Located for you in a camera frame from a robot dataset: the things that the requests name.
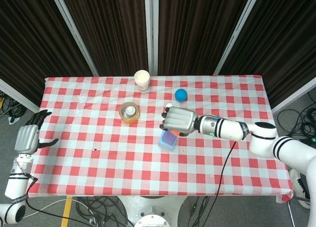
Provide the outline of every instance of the blue ball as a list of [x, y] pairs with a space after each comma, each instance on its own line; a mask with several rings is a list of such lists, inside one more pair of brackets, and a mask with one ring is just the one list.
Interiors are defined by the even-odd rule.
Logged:
[[184, 89], [178, 89], [174, 95], [179, 102], [185, 101], [188, 98], [188, 94]]

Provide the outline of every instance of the black curtain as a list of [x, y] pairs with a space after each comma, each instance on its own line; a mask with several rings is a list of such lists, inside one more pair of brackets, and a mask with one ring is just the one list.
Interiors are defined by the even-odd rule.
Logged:
[[101, 76], [148, 71], [145, 0], [64, 0]]
[[92, 76], [53, 0], [0, 0], [0, 78], [38, 106], [49, 76]]
[[222, 75], [263, 77], [272, 107], [316, 76], [316, 0], [257, 0]]
[[159, 75], [212, 75], [247, 0], [159, 0]]

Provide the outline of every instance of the roll of tape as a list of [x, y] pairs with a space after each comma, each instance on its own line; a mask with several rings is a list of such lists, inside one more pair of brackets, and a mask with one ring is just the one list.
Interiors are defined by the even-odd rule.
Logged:
[[122, 121], [128, 124], [137, 122], [139, 118], [139, 108], [137, 104], [133, 102], [122, 104], [118, 113]]

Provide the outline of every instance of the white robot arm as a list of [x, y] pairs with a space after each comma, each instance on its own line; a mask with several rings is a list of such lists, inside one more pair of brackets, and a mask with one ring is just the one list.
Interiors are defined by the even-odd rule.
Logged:
[[308, 227], [316, 226], [316, 149], [290, 137], [276, 137], [277, 129], [266, 122], [247, 124], [213, 115], [198, 115], [191, 110], [167, 107], [161, 129], [180, 132], [180, 136], [198, 130], [199, 133], [231, 141], [241, 141], [251, 132], [249, 150], [263, 158], [279, 159], [286, 165], [306, 175], [311, 197]]
[[0, 204], [0, 227], [4, 224], [16, 224], [25, 214], [25, 200], [28, 198], [27, 187], [29, 179], [36, 182], [37, 178], [30, 175], [33, 159], [31, 155], [37, 149], [54, 145], [58, 139], [50, 143], [39, 143], [39, 130], [48, 115], [47, 110], [33, 115], [27, 124], [20, 128], [15, 144], [15, 150], [19, 153], [14, 159], [5, 196], [12, 200], [11, 204]]

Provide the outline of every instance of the white paper cup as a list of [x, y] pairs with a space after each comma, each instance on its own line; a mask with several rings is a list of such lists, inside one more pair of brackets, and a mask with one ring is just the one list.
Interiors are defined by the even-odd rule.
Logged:
[[148, 89], [149, 82], [150, 82], [150, 75], [148, 71], [145, 71], [145, 70], [137, 71], [134, 75], [134, 79], [140, 91], [145, 91]]

